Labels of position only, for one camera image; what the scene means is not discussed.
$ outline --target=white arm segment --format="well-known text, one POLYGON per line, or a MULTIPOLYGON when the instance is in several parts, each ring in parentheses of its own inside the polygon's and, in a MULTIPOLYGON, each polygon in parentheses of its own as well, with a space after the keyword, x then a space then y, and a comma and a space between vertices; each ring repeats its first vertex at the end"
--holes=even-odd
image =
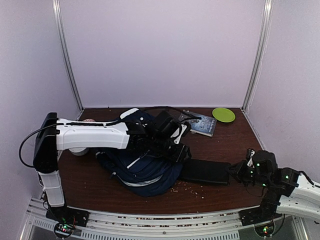
POLYGON ((297 197, 282 195, 276 212, 320 221, 320 205, 297 197))
POLYGON ((305 199, 320 206, 320 188, 316 187, 316 185, 320 186, 320 184, 315 181, 313 182, 314 185, 312 185, 307 178, 301 174, 297 181, 299 186, 293 190, 290 196, 294 198, 305 199))
POLYGON ((320 188, 315 186, 320 184, 314 182, 312 185, 303 174, 297 183, 299 186, 289 197, 281 196, 276 212, 320 221, 320 188))
POLYGON ((67 125, 69 123, 82 123, 59 119, 56 126, 59 134, 56 135, 57 150, 72 148, 115 148, 125 149, 129 142, 127 126, 124 122, 112 126, 95 126, 107 122, 85 122, 86 125, 67 125))
MULTIPOLYGON (((77 123, 67 119, 59 119, 57 123, 77 123)), ((72 148, 116 148, 125 149, 129 142, 127 126, 125 123, 117 123, 112 126, 94 126, 94 124, 106 124, 105 122, 85 122, 83 125, 58 125, 56 129, 57 150, 72 148)), ((64 192, 61 186, 59 171, 52 173, 39 172, 46 192, 48 203, 51 207, 62 207, 65 205, 64 192)))

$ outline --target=metal frame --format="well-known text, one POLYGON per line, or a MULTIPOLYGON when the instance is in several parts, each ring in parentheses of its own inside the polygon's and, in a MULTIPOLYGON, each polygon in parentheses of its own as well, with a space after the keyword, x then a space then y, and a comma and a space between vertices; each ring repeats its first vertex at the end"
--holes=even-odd
POLYGON ((58 28, 58 33, 60 37, 60 43, 61 43, 61 48, 62 48, 62 53, 63 53, 63 60, 64 60, 64 65, 65 69, 69 78, 69 82, 71 85, 71 90, 73 93, 73 96, 75 98, 77 107, 79 111, 82 111, 84 109, 79 91, 77 88, 77 84, 75 81, 75 76, 71 67, 71 62, 70 62, 70 57, 69 57, 69 52, 67 48, 67 41, 66 41, 66 36, 65 36, 65 31, 64 31, 64 26, 63 26, 63 21, 62 21, 62 16, 61 16, 61 9, 60 9, 60 0, 52 0, 53 4, 53 12, 54 12, 54 17, 56 21, 56 25, 58 28))
POLYGON ((255 90, 255 83, 257 82, 257 79, 258 79, 259 66, 261 64, 262 56, 265 52, 267 37, 270 29, 272 7, 273 7, 273 0, 265 0, 258 48, 256 51, 256 56, 255 56, 255 61, 254 61, 254 65, 251 73, 249 86, 248 86, 248 89, 244 98, 243 106, 242 106, 242 109, 244 112, 246 112, 248 109, 251 96, 255 90))
POLYGON ((266 150, 267 148, 266 148, 264 142, 261 140, 261 138, 260 138, 258 132, 256 131, 254 125, 253 125, 252 122, 250 121, 249 116, 247 115, 247 113, 246 113, 243 109, 241 110, 241 112, 242 112, 242 114, 244 115, 247 123, 249 124, 249 126, 250 126, 253 134, 255 135, 255 138, 258 140, 258 143, 259 143, 260 147, 262 148, 262 150, 266 150))
MULTIPOLYGON (((46 218, 47 210, 43 203, 41 199, 30 200, 19 240, 29 240, 33 227, 48 231, 54 229, 57 222, 46 218)), ((253 224, 242 226, 239 211, 244 209, 171 215, 88 210, 87 226, 77 226, 72 236, 84 240, 239 240, 240 230, 254 227, 253 224)), ((303 219, 293 219, 298 239, 308 240, 303 219)))

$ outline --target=dark blue cloth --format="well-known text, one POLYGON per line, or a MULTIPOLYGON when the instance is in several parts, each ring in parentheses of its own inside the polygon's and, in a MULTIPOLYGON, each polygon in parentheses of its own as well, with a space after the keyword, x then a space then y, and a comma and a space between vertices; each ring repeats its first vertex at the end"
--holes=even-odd
MULTIPOLYGON (((141 117, 147 121, 154 119, 152 115, 139 110, 125 117, 125 120, 141 117)), ((170 162, 164 157, 148 155, 147 152, 115 148, 100 148, 95 151, 96 159, 104 169, 113 174, 125 188, 142 197, 164 194, 175 184, 183 167, 182 163, 170 162)))

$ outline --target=green plate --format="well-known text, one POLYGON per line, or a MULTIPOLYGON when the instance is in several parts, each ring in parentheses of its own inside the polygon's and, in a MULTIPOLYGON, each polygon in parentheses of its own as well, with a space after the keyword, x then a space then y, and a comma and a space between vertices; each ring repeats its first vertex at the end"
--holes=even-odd
POLYGON ((212 111, 215 119, 223 123, 231 123, 236 119, 236 115, 228 108, 218 107, 212 111))

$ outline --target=zipper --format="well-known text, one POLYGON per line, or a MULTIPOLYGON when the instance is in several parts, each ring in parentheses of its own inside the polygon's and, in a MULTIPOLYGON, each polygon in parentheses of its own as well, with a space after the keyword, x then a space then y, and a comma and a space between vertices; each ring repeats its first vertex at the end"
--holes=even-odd
POLYGON ((115 175, 117 175, 117 173, 114 171, 114 172, 110 175, 109 179, 112 179, 115 175))
POLYGON ((141 156, 138 157, 136 160, 134 160, 132 163, 130 163, 126 168, 127 168, 127 169, 131 168, 131 167, 132 167, 133 165, 135 165, 140 159, 144 158, 144 157, 148 154, 148 152, 149 152, 149 150, 148 150, 145 154, 141 155, 141 156))

